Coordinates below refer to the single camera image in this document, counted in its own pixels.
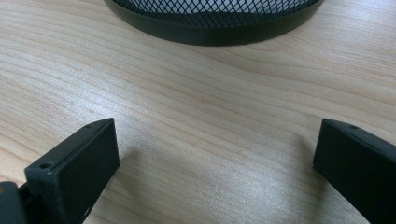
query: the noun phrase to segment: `black plastic block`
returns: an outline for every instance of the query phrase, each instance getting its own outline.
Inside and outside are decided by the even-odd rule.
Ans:
[[[324,119],[314,157],[321,173],[371,223],[396,223],[396,146]]]
[[[50,223],[82,223],[120,166],[114,119],[78,130],[25,169]]]

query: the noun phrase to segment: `small hole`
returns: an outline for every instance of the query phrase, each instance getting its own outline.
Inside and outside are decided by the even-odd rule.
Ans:
[[[40,169],[45,170],[45,169],[50,168],[51,166],[52,166],[52,162],[45,162],[45,163],[40,165]]]

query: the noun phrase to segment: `black mesh container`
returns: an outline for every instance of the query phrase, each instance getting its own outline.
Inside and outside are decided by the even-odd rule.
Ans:
[[[203,46],[257,42],[308,20],[323,0],[105,0],[123,20],[163,39]]]

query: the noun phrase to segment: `black plastic edge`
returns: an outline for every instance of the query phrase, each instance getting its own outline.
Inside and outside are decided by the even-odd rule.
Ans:
[[[371,223],[396,223],[396,146],[354,125],[324,119],[314,169]]]
[[[120,18],[149,35],[182,44],[211,47],[249,44],[285,34],[311,18],[323,1],[272,21],[232,28],[200,28],[159,21],[129,11],[112,0],[105,0]]]

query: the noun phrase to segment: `wood grain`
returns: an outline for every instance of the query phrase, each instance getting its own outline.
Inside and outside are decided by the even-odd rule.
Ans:
[[[0,0],[0,181],[115,118],[85,223],[365,223],[312,169],[321,119],[396,144],[396,2],[328,0],[257,44],[143,34],[100,0]]]

